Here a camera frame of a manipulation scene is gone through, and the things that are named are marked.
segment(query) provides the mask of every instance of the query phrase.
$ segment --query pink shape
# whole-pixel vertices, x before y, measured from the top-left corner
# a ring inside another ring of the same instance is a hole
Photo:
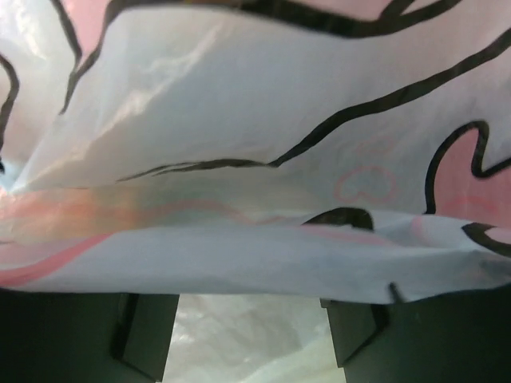
[[[44,215],[55,215],[58,212],[60,215],[84,216],[88,218],[96,216],[118,219],[120,221],[138,222],[143,226],[144,223],[151,223],[166,215],[187,210],[215,212],[237,223],[248,225],[263,225],[283,219],[283,217],[276,215],[260,221],[254,220],[234,207],[211,199],[184,199],[157,205],[148,210],[141,210],[101,206],[94,203],[94,201],[90,203],[47,203],[40,197],[35,196],[33,198],[31,195],[27,195],[26,199],[17,198],[12,203],[8,203],[3,209],[0,209],[0,219],[26,219],[29,217],[38,217],[40,219]]]
[[[30,266],[19,267],[11,270],[0,270],[0,286],[20,286],[50,275],[76,259],[89,248],[105,241],[109,236],[110,234],[97,235],[85,239],[77,245],[69,247],[63,251],[59,251],[58,253]]]
[[[488,235],[494,241],[511,245],[511,231],[508,229],[494,227],[492,229],[487,230],[485,234]]]
[[[424,235],[424,227],[422,225],[422,216],[417,215],[412,219],[410,229],[415,239],[422,245],[431,246],[431,241]]]
[[[82,56],[80,67],[96,49],[103,30],[105,11],[110,0],[61,0],[65,11],[74,25]]]
[[[488,178],[477,178],[472,173],[480,134],[474,126],[446,149],[434,177],[435,214],[511,227],[509,168]]]

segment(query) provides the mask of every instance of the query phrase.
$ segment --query black line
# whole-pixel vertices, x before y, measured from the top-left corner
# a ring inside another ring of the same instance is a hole
[[[146,176],[146,175],[151,174],[151,173],[157,173],[157,172],[160,172],[160,171],[162,171],[162,170],[165,170],[166,168],[170,168],[171,166],[172,166],[172,165],[161,165],[161,166],[156,166],[155,168],[152,168],[152,169],[146,170],[145,172],[140,172],[140,173],[133,174],[132,176],[127,176],[127,177],[121,178],[120,180],[117,180],[117,182],[123,182],[123,181],[134,180],[134,179],[136,179],[136,178],[140,178],[140,177]]]
[[[315,32],[323,32],[325,34],[334,34],[344,38],[370,38],[375,36],[385,36],[393,34],[400,30],[404,30],[418,23],[425,22],[431,18],[436,18],[438,15],[445,13],[461,0],[438,0],[433,4],[429,4],[424,8],[415,10],[408,14],[400,15],[395,19],[380,19],[373,22],[363,20],[356,20],[340,14],[331,14],[322,12],[309,6],[296,4],[289,1],[274,1],[274,0],[259,0],[254,4],[242,5],[240,10],[249,14],[257,16],[269,17],[280,22],[284,22],[300,28],[314,30]],[[64,113],[69,106],[73,92],[76,89],[77,83],[81,77],[89,71],[100,56],[103,42],[105,40],[106,30],[113,20],[123,11],[128,8],[136,6],[160,6],[165,4],[176,4],[180,0],[112,0],[106,7],[105,20],[103,22],[103,30],[101,32],[100,40],[94,51],[87,57],[84,64],[77,70],[74,70],[69,76],[69,83],[67,94],[65,95],[64,106],[61,113]],[[227,8],[226,6],[218,4],[209,4],[209,6],[219,6]],[[73,47],[74,31],[67,30],[67,15],[61,18],[62,25],[67,31],[68,41]]]
[[[434,200],[434,181],[437,176],[438,167],[440,166],[444,155],[461,136],[473,129],[477,130],[478,135],[476,147],[473,151],[472,162],[470,165],[470,171],[472,172],[472,175],[480,180],[488,179],[495,176],[497,173],[511,167],[510,157],[487,169],[482,168],[482,161],[485,157],[486,146],[488,145],[489,139],[489,126],[486,121],[476,120],[461,126],[452,132],[442,142],[437,151],[434,153],[433,159],[430,162],[430,166],[428,167],[428,171],[426,173],[426,184],[424,189],[424,193],[426,195],[425,214],[435,214],[437,211],[436,203]]]
[[[395,18],[401,15],[415,0],[393,0],[380,14],[380,19]]]
[[[85,59],[83,65],[78,69],[74,70],[69,76],[69,84],[67,89],[67,94],[65,95],[64,106],[61,110],[61,114],[64,113],[71,101],[71,97],[73,96],[73,92],[77,87],[78,81],[81,77],[96,63],[99,55],[101,53],[101,49],[103,47],[103,42],[105,41],[106,30],[110,26],[110,24],[121,14],[123,10],[128,8],[136,7],[136,6],[159,6],[162,4],[175,4],[180,2],[179,0],[112,0],[107,6],[105,10],[105,20],[103,21],[103,30],[101,31],[101,36],[96,48],[91,52],[91,54]]]
[[[387,110],[396,108],[400,105],[407,104],[411,101],[417,100],[419,97],[425,96],[433,92],[435,89],[441,87],[445,83],[469,72],[472,69],[491,61],[494,58],[504,53],[511,45],[511,28],[506,30],[494,42],[486,48],[467,57],[466,59],[458,62],[455,66],[446,69],[440,73],[434,74],[424,80],[407,85],[403,88],[396,90],[384,97],[351,106],[349,108],[338,111],[332,116],[328,117],[321,124],[316,126],[303,140],[297,145],[284,153],[282,156],[272,161],[270,165],[280,166],[281,164],[305,153],[310,148],[316,146],[325,137],[327,137],[334,130],[339,128],[342,124],[348,121],[360,118],[362,116],[369,116],[371,114],[385,112]]]
[[[161,165],[155,168],[152,168],[145,172],[136,173],[132,176],[127,176],[119,179],[117,182],[134,180],[136,178],[140,178],[142,176],[146,176],[148,174],[154,173],[154,176],[162,176],[167,173],[176,173],[176,172],[194,172],[197,170],[212,170],[212,169],[220,169],[220,168],[271,168],[269,165],[263,162],[257,162],[252,160],[238,160],[232,158],[225,158],[221,160],[210,160],[210,161],[202,161],[202,162],[182,162],[179,164],[172,165]]]
[[[19,80],[18,75],[16,74],[16,70],[9,62],[9,60],[7,60],[7,58],[2,54],[0,54],[0,65],[6,71],[10,82],[9,93],[7,94],[7,98],[4,101],[2,107],[0,108],[0,149],[2,149],[7,123],[9,122],[10,113],[13,110],[14,102],[16,101],[16,97],[18,96],[19,92]],[[3,166],[1,157],[0,172],[1,173],[5,172],[5,168]]]
[[[53,4],[54,9],[57,11],[58,19],[61,23],[62,29],[64,30],[65,38],[67,39],[69,47],[73,51],[74,55],[74,66],[73,69],[71,70],[71,73],[69,74],[67,90],[65,94],[65,100],[68,100],[71,98],[71,94],[73,93],[74,87],[76,86],[76,81],[73,80],[73,77],[75,76],[77,67],[80,64],[81,56],[83,53],[81,51],[80,43],[78,42],[77,34],[73,28],[73,22],[71,22],[71,19],[69,18],[67,12],[65,11],[64,6],[60,2],[60,0],[50,1]],[[67,103],[64,103],[64,107],[60,111],[61,114],[65,111],[66,107]]]
[[[493,229],[495,226],[487,225],[485,223],[472,222],[461,229],[467,237],[472,239],[479,246],[482,246],[494,253],[504,257],[511,258],[511,246],[508,243],[501,243],[495,239],[490,238],[486,232]]]
[[[408,14],[391,14],[389,17],[374,21],[358,20],[286,0],[280,2],[277,10],[273,0],[249,3],[243,5],[241,9],[257,16],[276,19],[293,26],[334,34],[343,38],[372,38],[395,34],[400,30],[436,18],[455,7],[459,2],[461,0],[438,0]]]
[[[273,168],[273,167],[258,161],[225,158],[221,160],[198,162],[194,165],[187,166],[186,168],[167,169],[162,172],[158,172],[153,176],[162,176],[167,173],[193,172],[196,170],[212,170],[220,168]]]

